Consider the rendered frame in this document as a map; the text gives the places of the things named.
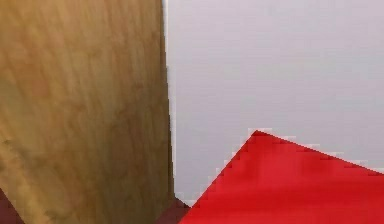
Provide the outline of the brown wooden cupboard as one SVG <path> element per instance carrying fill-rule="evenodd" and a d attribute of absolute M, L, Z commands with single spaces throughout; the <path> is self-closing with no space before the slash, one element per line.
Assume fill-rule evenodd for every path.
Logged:
<path fill-rule="evenodd" d="M 24 224 L 171 204 L 162 0 L 0 0 L 0 188 Z"/>

